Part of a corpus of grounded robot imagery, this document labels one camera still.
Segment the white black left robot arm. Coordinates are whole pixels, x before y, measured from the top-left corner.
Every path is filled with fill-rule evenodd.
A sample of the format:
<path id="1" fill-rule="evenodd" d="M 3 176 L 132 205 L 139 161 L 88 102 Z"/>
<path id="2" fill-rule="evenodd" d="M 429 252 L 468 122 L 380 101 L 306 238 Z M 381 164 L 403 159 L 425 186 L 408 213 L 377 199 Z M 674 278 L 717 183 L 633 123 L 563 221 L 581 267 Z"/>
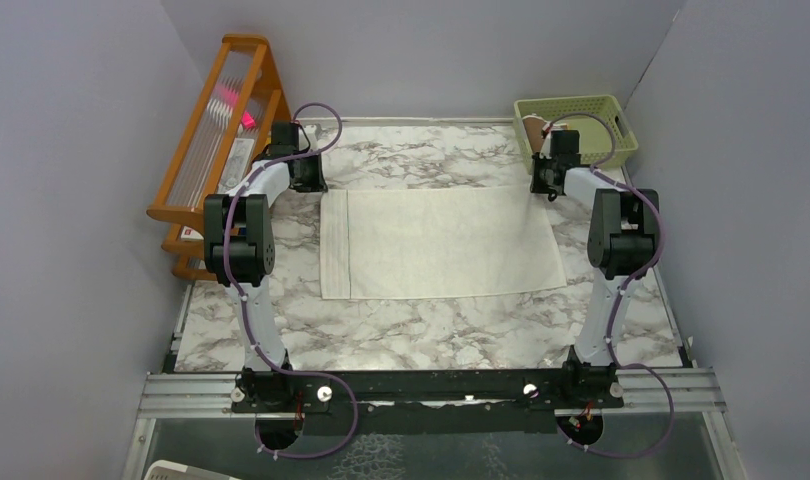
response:
<path id="1" fill-rule="evenodd" d="M 229 293 L 246 348 L 232 398 L 275 411 L 291 405 L 296 387 L 282 373 L 291 366 L 269 287 L 275 265 L 270 209 L 287 190 L 328 190 L 316 132 L 297 121 L 274 123 L 247 177 L 228 193 L 208 195 L 203 214 L 206 269 Z"/>

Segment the yellow brown bear towel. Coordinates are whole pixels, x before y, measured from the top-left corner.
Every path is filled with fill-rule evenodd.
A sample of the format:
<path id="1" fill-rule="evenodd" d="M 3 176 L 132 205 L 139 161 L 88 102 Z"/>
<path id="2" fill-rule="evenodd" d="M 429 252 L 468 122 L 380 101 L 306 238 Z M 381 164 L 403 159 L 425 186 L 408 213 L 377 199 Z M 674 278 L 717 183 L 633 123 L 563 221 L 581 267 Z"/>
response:
<path id="1" fill-rule="evenodd" d="M 545 142 L 544 129 L 549 122 L 542 117 L 529 114 L 521 119 L 528 145 L 533 153 L 539 153 Z"/>

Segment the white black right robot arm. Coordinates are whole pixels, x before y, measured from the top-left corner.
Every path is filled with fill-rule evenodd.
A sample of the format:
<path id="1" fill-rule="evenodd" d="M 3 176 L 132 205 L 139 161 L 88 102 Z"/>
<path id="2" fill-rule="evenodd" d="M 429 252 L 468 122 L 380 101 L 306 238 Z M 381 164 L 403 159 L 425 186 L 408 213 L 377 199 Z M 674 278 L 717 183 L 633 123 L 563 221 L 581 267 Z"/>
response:
<path id="1" fill-rule="evenodd" d="M 561 367 L 560 398 L 581 407 L 611 394 L 620 367 L 616 346 L 640 279 L 660 253 L 658 197 L 635 192 L 581 162 L 580 133 L 543 127 L 532 155 L 530 191 L 553 202 L 568 197 L 590 209 L 586 252 L 594 269 L 582 330 Z"/>

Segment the cream white towel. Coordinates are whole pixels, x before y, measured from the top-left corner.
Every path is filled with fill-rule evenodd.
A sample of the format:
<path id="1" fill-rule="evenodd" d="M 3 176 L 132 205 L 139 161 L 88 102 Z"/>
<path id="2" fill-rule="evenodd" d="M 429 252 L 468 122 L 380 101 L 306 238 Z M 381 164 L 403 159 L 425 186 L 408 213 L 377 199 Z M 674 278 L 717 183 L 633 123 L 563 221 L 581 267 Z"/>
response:
<path id="1" fill-rule="evenodd" d="M 567 284 L 545 201 L 525 185 L 332 190 L 320 220 L 326 300 L 481 297 Z"/>

